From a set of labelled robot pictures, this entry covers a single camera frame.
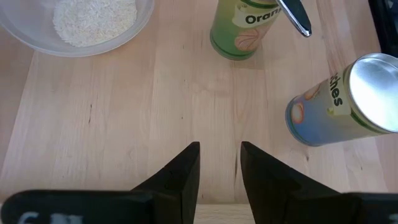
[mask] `orange illustration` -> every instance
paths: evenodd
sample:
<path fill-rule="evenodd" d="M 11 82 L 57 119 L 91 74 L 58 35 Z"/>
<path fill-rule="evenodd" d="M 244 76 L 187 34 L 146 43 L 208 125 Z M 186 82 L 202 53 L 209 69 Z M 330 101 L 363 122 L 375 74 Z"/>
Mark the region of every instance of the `orange illustration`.
<path fill-rule="evenodd" d="M 311 100 L 317 97 L 321 84 L 318 84 L 304 93 L 305 100 Z"/>
<path fill-rule="evenodd" d="M 302 102 L 293 105 L 290 117 L 295 124 L 301 124 L 304 121 L 304 105 Z"/>
<path fill-rule="evenodd" d="M 236 48 L 242 51 L 255 50 L 260 45 L 262 38 L 265 36 L 271 25 L 272 23 L 268 22 L 263 26 L 240 32 L 235 38 Z"/>

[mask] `can label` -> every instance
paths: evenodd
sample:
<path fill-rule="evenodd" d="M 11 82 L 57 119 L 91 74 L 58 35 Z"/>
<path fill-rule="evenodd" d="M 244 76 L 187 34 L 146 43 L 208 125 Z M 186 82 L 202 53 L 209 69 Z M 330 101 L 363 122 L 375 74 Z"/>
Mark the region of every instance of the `can label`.
<path fill-rule="evenodd" d="M 211 28 L 213 47 L 230 59 L 250 57 L 281 10 L 274 0 L 219 0 Z"/>
<path fill-rule="evenodd" d="M 294 98 L 286 110 L 290 132 L 309 146 L 386 134 L 361 115 L 350 100 L 348 73 L 333 75 Z"/>

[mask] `clear bowl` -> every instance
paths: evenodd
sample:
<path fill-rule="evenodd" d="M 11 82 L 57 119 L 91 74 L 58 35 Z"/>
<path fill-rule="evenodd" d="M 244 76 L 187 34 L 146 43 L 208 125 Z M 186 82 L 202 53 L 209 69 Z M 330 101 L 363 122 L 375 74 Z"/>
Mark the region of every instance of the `clear bowl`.
<path fill-rule="evenodd" d="M 65 43 L 56 33 L 53 9 L 58 0 L 1 0 L 0 24 L 13 36 L 33 49 L 64 56 L 83 57 L 113 50 L 131 40 L 147 24 L 154 0 L 136 0 L 137 19 L 121 35 L 89 47 L 74 47 Z"/>

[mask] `wooden table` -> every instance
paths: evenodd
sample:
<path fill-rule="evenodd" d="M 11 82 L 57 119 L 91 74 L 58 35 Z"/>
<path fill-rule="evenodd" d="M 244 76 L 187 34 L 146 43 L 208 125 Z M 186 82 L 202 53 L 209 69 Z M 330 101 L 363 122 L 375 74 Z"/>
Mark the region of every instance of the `wooden table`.
<path fill-rule="evenodd" d="M 242 62 L 212 49 L 216 3 L 159 0 L 139 35 L 93 57 L 33 53 L 2 37 L 0 200 L 25 189 L 131 189 L 192 141 L 200 203 L 247 202 L 241 141 L 339 191 L 398 191 L 396 135 L 313 148 L 284 121 L 295 95 L 379 51 L 368 2 L 303 0 L 311 38 L 280 16 Z"/>

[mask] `green can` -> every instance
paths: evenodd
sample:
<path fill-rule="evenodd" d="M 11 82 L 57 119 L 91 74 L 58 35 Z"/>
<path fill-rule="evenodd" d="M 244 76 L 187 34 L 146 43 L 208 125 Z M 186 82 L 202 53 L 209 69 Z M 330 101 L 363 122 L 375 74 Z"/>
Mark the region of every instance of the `green can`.
<path fill-rule="evenodd" d="M 300 1 L 296 2 L 292 7 L 296 11 L 303 10 Z M 295 18 L 286 3 L 281 0 L 278 3 L 275 0 L 219 0 L 210 32 L 211 44 L 226 58 L 249 58 L 282 10 L 293 17 L 293 23 L 300 25 L 301 18 Z"/>

